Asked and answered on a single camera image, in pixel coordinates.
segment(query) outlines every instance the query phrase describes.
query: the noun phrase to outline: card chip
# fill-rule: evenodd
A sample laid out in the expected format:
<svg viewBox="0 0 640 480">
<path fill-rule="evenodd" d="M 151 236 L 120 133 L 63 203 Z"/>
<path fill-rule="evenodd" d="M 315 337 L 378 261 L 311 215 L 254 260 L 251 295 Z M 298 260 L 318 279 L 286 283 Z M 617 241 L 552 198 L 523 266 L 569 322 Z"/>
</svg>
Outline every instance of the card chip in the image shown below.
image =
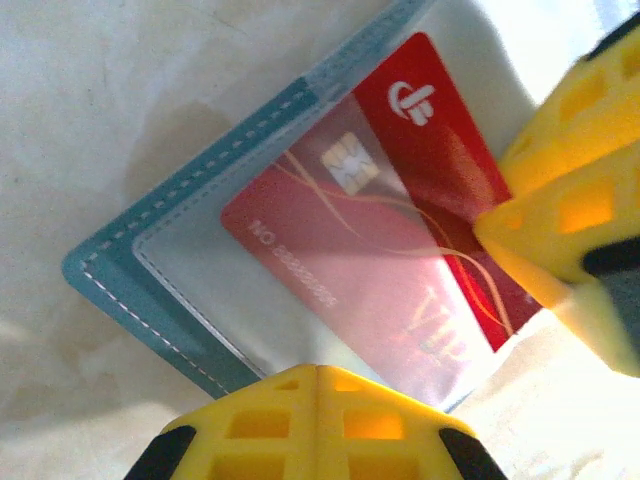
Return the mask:
<svg viewBox="0 0 640 480">
<path fill-rule="evenodd" d="M 358 193 L 380 173 L 352 132 L 345 133 L 322 155 L 322 163 L 348 195 Z"/>
</svg>

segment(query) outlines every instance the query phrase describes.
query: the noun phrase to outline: wavy gold line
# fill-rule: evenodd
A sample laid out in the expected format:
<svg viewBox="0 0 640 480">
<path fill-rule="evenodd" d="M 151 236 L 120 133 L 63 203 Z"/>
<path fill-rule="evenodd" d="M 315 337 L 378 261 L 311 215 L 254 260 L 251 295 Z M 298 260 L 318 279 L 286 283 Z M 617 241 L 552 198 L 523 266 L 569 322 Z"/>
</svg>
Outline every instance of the wavy gold line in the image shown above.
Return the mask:
<svg viewBox="0 0 640 480">
<path fill-rule="evenodd" d="M 467 290 L 469 292 L 471 292 L 471 295 L 473 296 L 473 299 L 474 299 L 476 305 L 478 305 L 480 310 L 487 317 L 489 317 L 495 323 L 501 325 L 506 330 L 507 335 L 509 335 L 509 336 L 513 335 L 513 333 L 514 333 L 513 326 L 512 326 L 512 324 L 511 324 L 511 322 L 509 320 L 507 311 L 506 311 L 506 309 L 504 307 L 504 303 L 503 303 L 502 298 L 500 296 L 500 292 L 498 291 L 498 288 L 497 288 L 497 286 L 495 284 L 495 281 L 493 280 L 493 277 L 491 276 L 491 274 L 489 274 L 489 272 L 480 263 L 478 263 L 476 260 L 474 260 L 470 256 L 468 256 L 468 255 L 466 255 L 466 254 L 464 254 L 464 253 L 452 248 L 453 247 L 453 243 L 451 242 L 451 239 L 449 238 L 447 233 L 444 231 L 442 226 L 433 217 L 431 217 L 429 214 L 427 214 L 423 210 L 419 209 L 418 207 L 416 207 L 412 203 L 404 202 L 402 200 L 396 200 L 396 199 L 383 197 L 383 196 L 348 197 L 346 195 L 342 195 L 342 194 L 339 194 L 339 193 L 336 193 L 336 192 L 329 192 L 329 191 L 323 190 L 317 184 L 315 179 L 309 174 L 309 172 L 307 172 L 307 170 L 302 166 L 302 164 L 298 161 L 298 159 L 289 150 L 285 151 L 284 155 L 287 158 L 287 160 L 289 160 L 289 162 L 293 165 L 293 167 L 298 171 L 298 173 L 300 174 L 300 176 L 302 178 L 299 178 L 297 175 L 289 172 L 286 168 L 282 167 L 281 165 L 276 164 L 276 167 L 279 170 L 281 170 L 282 172 L 284 172 L 287 175 L 291 176 L 296 181 L 298 181 L 298 182 L 310 187 L 316 193 L 316 195 L 318 195 L 320 200 L 322 200 L 322 202 L 329 209 L 329 211 L 333 214 L 333 216 L 336 217 L 336 219 L 340 223 L 342 223 L 342 225 L 347 230 L 349 230 L 351 233 L 353 233 L 354 235 L 356 235 L 357 237 L 359 237 L 362 240 L 367 241 L 366 238 L 364 238 L 359 232 L 357 232 L 353 227 L 351 227 L 351 225 L 349 225 L 349 223 L 342 217 L 340 212 L 338 212 L 336 207 L 327 198 L 327 195 L 331 195 L 331 196 L 338 197 L 338 198 L 344 198 L 344 199 L 348 199 L 348 200 L 352 200 L 352 201 L 381 202 L 381 203 L 399 205 L 399 206 L 403 206 L 405 208 L 409 208 L 409 209 L 411 209 L 413 211 L 416 211 L 416 212 L 420 213 L 421 215 L 423 215 L 431 224 L 433 224 L 435 226 L 435 228 L 438 230 L 438 232 L 444 238 L 444 240 L 447 243 L 447 245 L 449 245 L 449 247 L 451 247 L 451 248 L 443 248 L 443 247 L 439 247 L 438 246 L 438 247 L 435 247 L 435 248 L 428 248 L 428 249 L 417 249 L 417 250 L 402 251 L 402 250 L 386 249 L 386 248 L 383 248 L 383 247 L 379 247 L 377 245 L 374 245 L 374 246 L 376 248 L 380 248 L 381 250 L 388 251 L 388 252 L 391 252 L 391 253 L 401 254 L 401 255 L 416 255 L 416 256 L 452 255 L 452 256 L 454 256 L 455 259 L 456 259 L 456 262 L 461 267 L 461 271 L 462 271 L 462 274 L 463 274 L 463 281 L 465 282 L 465 286 L 467 287 Z M 484 277 L 485 281 L 489 285 L 489 290 L 491 291 L 491 296 L 493 297 L 493 301 L 494 301 L 494 303 L 496 305 L 496 308 L 498 309 L 498 315 L 500 317 L 500 320 L 498 320 L 491 312 L 489 312 L 486 309 L 486 307 L 484 306 L 484 304 L 477 297 L 474 288 L 471 286 L 471 284 L 469 282 L 469 279 L 467 277 L 467 273 L 465 272 L 465 270 L 462 268 L 462 265 L 460 264 L 459 258 L 462 258 L 462 259 L 470 262 L 474 267 L 476 267 L 478 269 L 478 271 Z"/>
</svg>

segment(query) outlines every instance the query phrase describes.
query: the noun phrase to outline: card logo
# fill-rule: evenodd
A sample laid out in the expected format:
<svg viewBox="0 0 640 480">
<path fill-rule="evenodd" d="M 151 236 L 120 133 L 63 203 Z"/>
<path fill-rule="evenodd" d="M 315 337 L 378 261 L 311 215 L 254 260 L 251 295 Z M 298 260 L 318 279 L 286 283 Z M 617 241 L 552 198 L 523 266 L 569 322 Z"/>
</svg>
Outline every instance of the card logo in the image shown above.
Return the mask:
<svg viewBox="0 0 640 480">
<path fill-rule="evenodd" d="M 389 88 L 389 105 L 399 117 L 423 127 L 433 116 L 433 107 L 427 97 L 435 92 L 432 85 L 414 90 L 407 82 L 396 82 Z"/>
</svg>

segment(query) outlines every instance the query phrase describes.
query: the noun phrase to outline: black rubber tip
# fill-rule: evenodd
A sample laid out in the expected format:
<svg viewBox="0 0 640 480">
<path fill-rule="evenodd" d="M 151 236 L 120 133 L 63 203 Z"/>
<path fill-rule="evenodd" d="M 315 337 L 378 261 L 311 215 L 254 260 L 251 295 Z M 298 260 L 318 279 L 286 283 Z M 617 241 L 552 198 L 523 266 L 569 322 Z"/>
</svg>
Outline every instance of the black rubber tip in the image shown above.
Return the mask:
<svg viewBox="0 0 640 480">
<path fill-rule="evenodd" d="M 598 247 L 584 256 L 582 266 L 594 277 L 640 268 L 640 237 Z"/>
<path fill-rule="evenodd" d="M 169 480 L 195 435 L 196 429 L 187 425 L 158 435 L 124 480 Z"/>
<path fill-rule="evenodd" d="M 624 22 L 618 28 L 616 28 L 609 35 L 604 37 L 600 43 L 594 48 L 591 52 L 589 52 L 585 60 L 593 60 L 598 55 L 606 51 L 608 48 L 613 47 L 619 40 L 624 38 L 624 36 L 630 33 L 633 29 L 635 29 L 638 25 L 640 25 L 640 11 L 636 12 L 629 20 Z"/>
<path fill-rule="evenodd" d="M 464 480 L 507 480 L 477 438 L 455 428 L 443 428 L 439 433 Z"/>
</svg>

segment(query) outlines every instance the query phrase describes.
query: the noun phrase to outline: white fabric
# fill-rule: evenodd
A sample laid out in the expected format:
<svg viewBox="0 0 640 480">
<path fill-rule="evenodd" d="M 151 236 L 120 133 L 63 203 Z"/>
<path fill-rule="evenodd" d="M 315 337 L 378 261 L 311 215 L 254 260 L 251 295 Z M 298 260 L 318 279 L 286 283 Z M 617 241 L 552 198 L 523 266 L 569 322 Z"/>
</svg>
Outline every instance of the white fabric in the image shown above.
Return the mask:
<svg viewBox="0 0 640 480">
<path fill-rule="evenodd" d="M 1 478 L 122 477 L 164 424 L 209 401 L 67 287 L 60 260 L 385 3 L 0 1 Z M 465 64 L 439 41 L 499 153 L 632 8 L 442 0 L 431 27 L 473 49 Z M 532 324 L 457 412 L 516 478 L 639 478 L 637 381 L 551 324 Z"/>
</svg>

